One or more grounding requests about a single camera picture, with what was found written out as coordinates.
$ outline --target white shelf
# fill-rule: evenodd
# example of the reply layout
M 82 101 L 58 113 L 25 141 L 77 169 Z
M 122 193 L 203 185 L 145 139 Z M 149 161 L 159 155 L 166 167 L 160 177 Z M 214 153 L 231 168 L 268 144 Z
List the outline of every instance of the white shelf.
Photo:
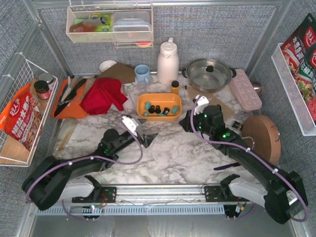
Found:
M 38 69 L 42 70 L 43 72 L 47 73 L 46 70 L 39 67 L 35 63 L 31 62 L 30 60 L 25 58 L 25 62 L 21 67 L 18 75 L 16 78 L 11 78 L 14 80 L 13 86 L 11 90 L 7 94 L 4 104 L 2 105 L 2 109 L 8 104 L 9 101 L 12 100 L 13 95 L 21 89 L 27 83 L 30 83 L 34 79 L 34 74 L 32 71 L 31 66 L 35 66 Z M 46 108 L 42 115 L 42 119 L 39 124 L 39 129 L 36 133 L 34 143 L 30 151 L 28 151 L 20 142 L 8 136 L 3 131 L 0 132 L 0 166 L 30 166 L 35 150 L 37 148 L 39 139 L 40 139 L 40 129 L 43 130 L 44 124 L 46 122 L 51 104 L 54 100 L 54 95 L 56 93 L 58 87 L 58 78 L 54 76 L 54 87 L 51 92 L 51 96 L 48 99 Z
M 151 42 L 154 40 L 154 20 L 153 6 L 148 4 L 146 9 L 137 9 L 135 5 L 126 9 L 126 4 L 99 4 L 99 5 L 78 5 L 69 6 L 67 9 L 67 25 L 66 34 L 73 43 L 100 43 L 113 42 L 115 47 L 138 47 L 137 42 Z M 88 19 L 92 13 L 111 13 L 121 11 L 146 11 L 150 15 L 151 30 L 150 31 L 134 31 L 134 32 L 69 32 L 69 28 L 75 23 L 75 19 Z
M 297 122 L 304 136 L 315 136 L 316 125 L 306 106 L 306 103 L 297 87 L 296 81 L 287 66 L 283 53 L 281 51 L 282 43 L 279 43 L 275 52 L 271 56 L 276 67 L 277 73 L 281 79 L 282 85 L 290 101 Z

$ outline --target white bowl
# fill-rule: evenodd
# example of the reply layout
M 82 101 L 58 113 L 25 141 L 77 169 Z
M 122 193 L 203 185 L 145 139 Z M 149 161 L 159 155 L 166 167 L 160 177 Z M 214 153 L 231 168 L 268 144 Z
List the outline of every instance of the white bowl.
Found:
M 99 69 L 101 72 L 104 72 L 107 69 L 109 69 L 111 66 L 113 66 L 114 64 L 116 64 L 116 61 L 107 60 L 100 64 Z

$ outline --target marble countertop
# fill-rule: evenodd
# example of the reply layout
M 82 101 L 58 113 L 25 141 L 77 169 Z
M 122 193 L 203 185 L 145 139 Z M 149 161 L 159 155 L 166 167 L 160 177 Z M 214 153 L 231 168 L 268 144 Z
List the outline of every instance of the marble countertop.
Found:
M 111 168 L 94 172 L 93 175 L 101 184 L 204 184 L 219 183 L 230 174 L 239 174 L 241 177 L 253 181 L 254 177 L 242 166 L 228 168 L 223 171 L 214 171 L 213 168 L 235 162 L 233 159 L 215 150 L 210 144 L 201 141 L 193 133 L 186 133 L 179 125 L 179 120 L 185 117 L 186 111 L 191 109 L 190 101 L 184 85 L 189 85 L 182 76 L 179 95 L 182 99 L 182 114 L 175 122 L 146 122 L 143 124 L 145 134 L 158 133 L 152 144 L 143 149 L 143 159 L 135 165 L 114 164 Z M 154 83 L 148 92 L 166 92 L 167 87 Z M 66 147 L 57 152 L 57 141 L 54 148 L 56 158 L 69 159 L 84 156 L 93 152 L 103 133 L 109 128 L 115 128 L 119 134 L 124 132 L 120 117 L 126 114 L 136 114 L 136 102 L 139 90 L 136 85 L 125 86 L 128 101 L 124 104 L 124 111 L 120 112 L 112 105 L 106 115 L 88 116 L 79 119 L 78 124 Z M 245 121 L 251 115 L 242 110 L 240 104 L 232 95 L 228 86 L 215 96 L 232 108 L 235 115 L 226 121 L 230 126 L 234 120 Z M 140 151 L 136 143 L 119 152 L 119 161 L 132 162 L 139 158 Z

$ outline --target spice jar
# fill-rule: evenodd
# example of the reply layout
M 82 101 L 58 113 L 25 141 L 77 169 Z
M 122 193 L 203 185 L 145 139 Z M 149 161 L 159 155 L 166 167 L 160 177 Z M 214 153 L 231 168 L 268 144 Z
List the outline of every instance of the spice jar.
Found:
M 171 93 L 179 94 L 179 82 L 177 80 L 171 83 Z
M 50 73 L 42 73 L 39 75 L 39 80 L 47 82 L 49 89 L 52 90 L 54 87 L 54 77 Z
M 47 100 L 50 97 L 51 92 L 47 82 L 38 80 L 34 83 L 34 88 L 40 99 Z

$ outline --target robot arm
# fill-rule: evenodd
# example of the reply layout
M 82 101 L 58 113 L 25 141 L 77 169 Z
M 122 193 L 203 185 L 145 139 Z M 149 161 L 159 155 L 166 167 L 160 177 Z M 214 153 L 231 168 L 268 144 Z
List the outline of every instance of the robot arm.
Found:
M 187 111 L 186 117 L 179 122 L 186 132 L 193 132 L 190 123 L 191 113 L 191 110 Z M 210 141 L 229 142 L 247 148 L 247 144 L 238 134 L 226 128 L 219 105 L 208 106 L 208 100 L 202 96 L 193 113 L 195 130 L 208 135 Z M 287 222 L 303 209 L 290 188 L 253 155 L 228 144 L 213 143 L 212 146 L 224 155 L 236 160 L 260 182 L 260 185 L 253 185 L 240 179 L 237 175 L 231 175 L 221 182 L 223 196 L 242 197 L 258 203 L 264 206 L 268 214 L 281 224 Z M 287 173 L 268 161 L 264 159 L 263 161 L 283 176 L 296 189 L 304 203 L 308 205 L 302 178 L 296 172 Z
M 104 133 L 98 148 L 86 157 L 103 157 L 104 159 L 85 159 L 80 162 L 73 162 L 78 158 L 59 160 L 53 156 L 45 158 L 35 171 L 24 181 L 22 189 L 28 192 L 31 185 L 38 180 L 48 170 L 60 166 L 64 163 L 71 163 L 71 165 L 62 166 L 41 179 L 31 190 L 30 199 L 36 204 L 39 210 L 46 210 L 54 205 L 61 197 L 70 197 L 71 195 L 79 195 L 79 197 L 86 197 L 91 195 L 92 190 L 95 190 L 99 184 L 91 176 L 85 176 L 80 181 L 74 180 L 77 177 L 84 176 L 90 172 L 98 172 L 110 168 L 118 160 L 117 152 L 132 144 L 137 138 L 140 144 L 145 148 L 149 147 L 151 142 L 157 136 L 157 133 L 151 135 L 144 135 L 141 131 L 141 123 L 133 118 L 123 116 L 122 122 L 129 131 L 119 135 L 115 129 L 109 129 Z

